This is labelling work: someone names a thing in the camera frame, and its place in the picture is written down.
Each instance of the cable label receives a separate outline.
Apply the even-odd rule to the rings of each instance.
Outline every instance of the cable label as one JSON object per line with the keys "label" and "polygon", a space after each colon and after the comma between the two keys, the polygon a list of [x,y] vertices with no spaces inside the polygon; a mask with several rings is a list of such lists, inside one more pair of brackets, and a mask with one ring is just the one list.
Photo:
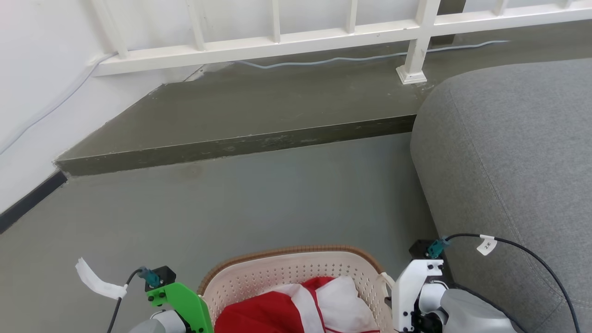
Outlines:
{"label": "cable label", "polygon": [[494,248],[496,248],[497,241],[492,236],[487,235],[480,235],[483,239],[483,243],[479,245],[477,251],[479,251],[482,255],[490,254]]}

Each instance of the teal connector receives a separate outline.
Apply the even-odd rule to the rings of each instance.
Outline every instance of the teal connector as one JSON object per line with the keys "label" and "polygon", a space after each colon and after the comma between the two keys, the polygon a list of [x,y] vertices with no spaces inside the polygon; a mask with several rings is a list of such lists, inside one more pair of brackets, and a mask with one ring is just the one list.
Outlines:
{"label": "teal connector", "polygon": [[160,286],[160,278],[158,277],[158,275],[156,275],[156,273],[144,266],[140,267],[140,269],[142,271],[138,273],[138,276],[146,280],[150,287],[157,288],[158,286]]}
{"label": "teal connector", "polygon": [[440,254],[442,254],[442,251],[444,251],[444,249],[449,246],[450,242],[448,242],[446,240],[446,237],[444,236],[440,239],[435,240],[434,243],[432,243],[430,247],[427,248],[427,254],[430,258],[436,259],[440,256]]}

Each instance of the gray floor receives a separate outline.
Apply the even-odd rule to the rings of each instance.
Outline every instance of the gray floor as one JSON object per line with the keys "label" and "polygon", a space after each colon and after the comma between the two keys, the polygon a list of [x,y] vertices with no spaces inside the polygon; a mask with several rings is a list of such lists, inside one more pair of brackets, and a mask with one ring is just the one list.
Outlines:
{"label": "gray floor", "polygon": [[[291,245],[349,244],[396,276],[435,228],[410,134],[70,180],[0,235],[2,332],[104,332],[115,301],[92,293],[84,257],[122,284],[169,265],[197,289],[222,260]],[[114,332],[155,310],[134,280]]]}

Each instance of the concrete floor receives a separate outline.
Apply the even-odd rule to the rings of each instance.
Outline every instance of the concrete floor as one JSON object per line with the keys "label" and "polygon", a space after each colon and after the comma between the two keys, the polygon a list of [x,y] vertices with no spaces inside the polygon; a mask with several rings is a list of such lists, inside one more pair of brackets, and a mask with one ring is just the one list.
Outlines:
{"label": "concrete floor", "polygon": [[[197,289],[222,260],[292,245],[349,244],[392,276],[433,238],[410,134],[74,178],[0,235],[2,332],[105,332],[115,301],[94,294],[84,257],[123,284],[168,265]],[[131,283],[114,332],[155,309]]]}
{"label": "concrete floor", "polygon": [[[284,133],[312,127],[416,114],[429,92],[452,76],[514,63],[592,57],[592,20],[459,34],[455,45],[510,40],[478,49],[429,53],[423,67],[428,82],[401,85],[395,68],[404,57],[319,66],[258,69],[233,64],[197,81],[165,85],[107,123],[58,159],[62,170],[89,175],[211,158],[210,143],[252,140],[270,150]],[[270,65],[406,52],[408,42],[256,59]],[[313,137],[298,137],[311,144]],[[236,142],[219,156],[239,155]]]}

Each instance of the cable on floor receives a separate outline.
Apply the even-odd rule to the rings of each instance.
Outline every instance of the cable on floor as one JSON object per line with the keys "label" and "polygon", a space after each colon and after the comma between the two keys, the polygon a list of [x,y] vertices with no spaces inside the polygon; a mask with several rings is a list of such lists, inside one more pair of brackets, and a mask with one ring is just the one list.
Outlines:
{"label": "cable on floor", "polygon": [[[430,53],[430,52],[440,52],[440,51],[448,51],[448,50],[476,49],[477,47],[482,47],[482,46],[485,46],[485,45],[497,44],[497,43],[506,43],[508,41],[509,40],[491,40],[491,41],[486,41],[485,43],[476,44],[476,45],[447,46],[447,47],[440,47],[438,49],[429,49],[427,52]],[[253,67],[256,67],[256,68],[259,68],[259,69],[272,69],[272,68],[282,67],[282,66],[314,66],[314,65],[322,65],[322,64],[334,62],[334,61],[337,61],[337,60],[343,60],[343,61],[369,61],[369,60],[385,59],[385,58],[399,57],[399,56],[405,56],[405,55],[407,55],[407,52],[392,53],[390,55],[373,56],[373,57],[366,57],[366,58],[336,57],[336,58],[332,58],[332,59],[315,61],[315,62],[282,62],[282,63],[276,63],[274,65],[269,65],[269,66],[257,65],[256,63],[242,61],[242,60],[236,60],[236,61],[233,61],[233,62],[234,63],[241,63],[242,65],[247,65],[247,66],[253,66]]]}
{"label": "cable on floor", "polygon": [[[492,41],[486,41],[485,43],[476,44],[476,45],[448,46],[448,47],[441,47],[439,49],[430,49],[430,50],[428,50],[428,52],[439,52],[439,51],[447,51],[447,50],[462,50],[462,49],[475,49],[477,47],[482,47],[482,46],[485,46],[485,45],[495,44],[495,43],[505,43],[507,41],[508,40],[492,40]],[[321,64],[324,64],[324,63],[329,63],[329,62],[333,62],[333,61],[337,61],[337,60],[345,60],[345,61],[368,61],[368,60],[376,60],[376,59],[385,59],[385,58],[396,57],[396,56],[404,56],[406,54],[407,54],[407,52],[401,52],[401,53],[394,53],[394,54],[391,54],[391,55],[374,56],[374,57],[367,57],[367,58],[336,57],[336,58],[332,58],[332,59],[328,59],[328,60],[322,60],[322,61],[317,61],[317,62],[284,62],[284,63],[276,63],[274,65],[269,65],[269,66],[261,66],[261,65],[257,65],[257,64],[254,64],[254,63],[242,61],[242,60],[234,61],[234,63],[241,63],[243,65],[253,66],[253,67],[260,68],[260,69],[270,69],[270,68],[281,67],[281,66],[312,66],[312,65],[321,65]],[[64,98],[61,98],[56,103],[49,104],[46,108],[44,108],[41,112],[39,112],[39,116],[32,118],[28,123],[26,123],[20,129],[18,129],[15,135],[13,135],[4,144],[2,144],[2,146],[0,146],[0,155],[2,155],[4,152],[6,152],[8,150],[8,148],[10,148],[18,139],[20,139],[20,137],[28,129],[30,129],[31,127],[33,127],[35,124],[37,124],[38,122],[40,122],[42,119],[44,119],[45,117],[49,116],[49,114],[51,114],[52,112],[54,112],[57,108],[59,108],[60,106],[62,106],[62,104],[64,104],[76,91],[78,91],[78,89],[80,89],[80,87],[82,87],[82,85],[88,80],[88,78],[91,77],[92,73],[95,71],[96,67],[101,64],[101,62],[103,62],[103,61],[105,61],[105,60],[107,60],[107,59],[109,59],[109,58],[111,58],[111,57],[113,57],[115,55],[116,55],[116,53],[111,53],[111,54],[108,54],[108,55],[103,56],[102,58],[98,59],[95,63],[93,63],[91,65],[91,68],[88,71],[88,73],[82,72],[78,76],[79,79],[76,80],[72,85],[70,85],[69,89],[66,90],[66,92],[63,94],[63,95],[65,95]]]}

